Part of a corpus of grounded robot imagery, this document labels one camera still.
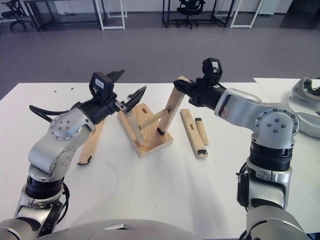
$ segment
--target wooden piece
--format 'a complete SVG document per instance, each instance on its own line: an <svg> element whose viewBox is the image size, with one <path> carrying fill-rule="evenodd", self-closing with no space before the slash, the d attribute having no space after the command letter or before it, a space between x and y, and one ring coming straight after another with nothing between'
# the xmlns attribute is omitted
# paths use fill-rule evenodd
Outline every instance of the wooden piece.
<svg viewBox="0 0 320 240"><path fill-rule="evenodd" d="M90 134L88 140L85 142L80 154L80 159L77 163L78 165L86 165L90 163L91 158L95 153L95 149L96 149L102 128L104 126L104 122L105 120L101 121L98 125L95 126L95 131Z"/></svg>
<svg viewBox="0 0 320 240"><path fill-rule="evenodd" d="M138 143L140 145L144 145L145 144L145 140L144 137L141 134L141 129L139 124L137 123L136 117L134 115L134 113L131 111L129 111L128 113L124 114L126 117L126 120L128 122L128 124L130 125L130 128L132 130L132 132L135 135L136 140L138 141Z"/></svg>
<svg viewBox="0 0 320 240"><path fill-rule="evenodd" d="M140 128L144 129L146 126L152 124L154 121L157 121L158 119L162 118L164 115L168 114L170 112L170 108L166 108L161 110L160 112L156 113L155 115L153 115L152 117L150 117L149 119L147 119L146 121L144 121L143 123L141 123Z"/></svg>
<svg viewBox="0 0 320 240"><path fill-rule="evenodd" d="M202 119L200 117L195 118L195 125L196 125L196 128L198 129L198 132L200 134L200 137L201 137L204 145L206 145L206 146L209 145L205 126L204 126L204 123L202 122Z"/></svg>
<svg viewBox="0 0 320 240"><path fill-rule="evenodd" d="M196 123L192 118L189 109L181 109L180 115L194 154L199 158L208 157L207 150L205 149L205 145L202 142Z"/></svg>
<svg viewBox="0 0 320 240"><path fill-rule="evenodd" d="M187 79L186 77L184 76L180 76L178 77L178 79L181 79L181 80L185 80L187 82L190 82L189 79ZM165 106L165 109L168 109L170 108L170 112L169 114L163 116L160 120L160 123L159 123L159 126L158 126L158 129L161 131L161 132L166 132L172 122L172 120L174 119L174 116L182 102L182 100L184 99L184 96L185 94L178 91L175 87L173 87L173 90L171 92L171 95L170 95L170 98Z"/></svg>
<svg viewBox="0 0 320 240"><path fill-rule="evenodd" d="M144 103L135 106L131 111L133 112L138 124L143 123L144 121L153 116L153 113ZM129 135L136 151L140 156L144 156L173 142L173 138L170 136L168 132L166 132L164 135L160 135L158 133L157 127L159 121L154 121L153 123L141 130L145 144L140 145L124 113L118 112L118 118L120 119L124 127L124 130Z"/></svg>

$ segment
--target office chair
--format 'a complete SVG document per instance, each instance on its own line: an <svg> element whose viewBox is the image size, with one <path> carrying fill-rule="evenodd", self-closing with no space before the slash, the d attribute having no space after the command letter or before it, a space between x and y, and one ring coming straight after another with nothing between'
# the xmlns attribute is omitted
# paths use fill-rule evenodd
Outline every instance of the office chair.
<svg viewBox="0 0 320 240"><path fill-rule="evenodd" d="M177 20L176 26L180 28L180 23L186 23L186 27L190 25L190 29L192 29L191 22L195 22L195 26L198 27L198 22L196 20L189 20L189 16L199 15L204 9L204 4L206 3L204 0L179 0L180 6L176 9L178 13L181 13L186 16L186 19Z"/></svg>
<svg viewBox="0 0 320 240"><path fill-rule="evenodd" d="M15 18L15 21L10 23L10 30L11 31L14 30L14 25L16 25L16 24L21 24L23 26L24 30L27 29L25 23L30 23L31 26L33 26L31 21L19 19L19 17L27 16L24 9L22 8L19 0L11 0L8 2L3 2L2 4L5 4L10 9L10 11L5 11L5 12L1 13L2 17L6 18L6 19L12 18L12 17Z"/></svg>

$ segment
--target wooden leg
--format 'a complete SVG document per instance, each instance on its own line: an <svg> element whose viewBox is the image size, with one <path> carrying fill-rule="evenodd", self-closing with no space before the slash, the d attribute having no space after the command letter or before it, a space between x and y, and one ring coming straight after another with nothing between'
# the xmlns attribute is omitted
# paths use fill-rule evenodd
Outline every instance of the wooden leg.
<svg viewBox="0 0 320 240"><path fill-rule="evenodd" d="M204 123L202 122L202 119L200 117L196 117L195 124L204 145L206 146L209 145L208 137L207 137L205 126L204 126Z"/></svg>
<svg viewBox="0 0 320 240"><path fill-rule="evenodd" d="M80 154L78 165L85 165L90 163L91 158L95 153L95 149L96 149L102 128L104 126L104 122L105 120L103 120L97 126L95 126L95 131L89 136L88 140L85 142Z"/></svg>
<svg viewBox="0 0 320 240"><path fill-rule="evenodd" d="M141 123L140 128L144 129L145 127L149 126L153 122L157 121L158 119L160 119L163 116L165 116L166 114L168 114L169 112L170 112L170 108L161 110L160 112L158 112L155 115L153 115L152 117L150 117L148 120Z"/></svg>
<svg viewBox="0 0 320 240"><path fill-rule="evenodd" d="M137 123L136 117L132 111L129 111L128 113L125 114L126 120L128 121L131 130L133 131L136 140L140 145L145 144L144 137L142 136L140 126Z"/></svg>
<svg viewBox="0 0 320 240"><path fill-rule="evenodd" d="M185 80L187 82L190 82L189 79L185 78L184 76L178 77L178 79ZM165 109L170 109L169 114L163 116L160 120L159 126L157 128L158 132L161 135L164 135L165 132L168 130L172 120L174 119L175 114L177 113L177 110L184 99L185 94L178 91L175 87L173 87L173 90L171 92L170 98L165 106Z"/></svg>
<svg viewBox="0 0 320 240"><path fill-rule="evenodd" d="M189 109L181 109L180 114L194 154L198 158L208 157L207 150L205 149L205 145L202 142L196 123L192 118Z"/></svg>

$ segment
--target table surface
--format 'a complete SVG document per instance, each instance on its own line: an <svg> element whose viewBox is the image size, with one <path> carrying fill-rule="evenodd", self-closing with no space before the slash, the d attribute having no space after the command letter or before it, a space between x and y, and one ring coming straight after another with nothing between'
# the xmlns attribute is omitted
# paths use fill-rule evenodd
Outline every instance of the table surface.
<svg viewBox="0 0 320 240"><path fill-rule="evenodd" d="M271 101L257 83L224 85ZM117 83L114 91L122 101L142 86ZM146 86L141 102L153 113L162 110L173 84ZM12 218L28 176L28 153L48 130L48 122L31 113L29 105L61 111L90 97L87 83L20 83L0 101L0 221ZM251 131L223 121L207 108L190 105L187 97L180 108L202 118L210 143L208 158L195 157L179 112L168 130L173 143L143 158L117 114L109 116L92 162L77 165L81 148L73 158L64 181L71 193L69 210L57 230L104 219L150 219L203 239L238 238L246 228L246 212L236 201L235 173L249 155ZM320 232L316 146L319 141L299 133L292 158L287 210L307 232Z"/></svg>

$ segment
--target label sticker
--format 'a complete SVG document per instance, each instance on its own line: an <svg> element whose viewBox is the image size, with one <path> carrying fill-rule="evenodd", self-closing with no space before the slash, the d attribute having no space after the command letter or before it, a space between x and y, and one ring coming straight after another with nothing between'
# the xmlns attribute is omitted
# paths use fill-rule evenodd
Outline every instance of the label sticker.
<svg viewBox="0 0 320 240"><path fill-rule="evenodd" d="M102 89L105 87L105 84L102 81L100 81L99 79L95 79L95 84L98 85Z"/></svg>
<svg viewBox="0 0 320 240"><path fill-rule="evenodd" d="M212 66L213 66L214 68L218 68L218 67L219 67L219 65L218 65L218 63L217 63L216 61L213 61L213 62L212 62Z"/></svg>

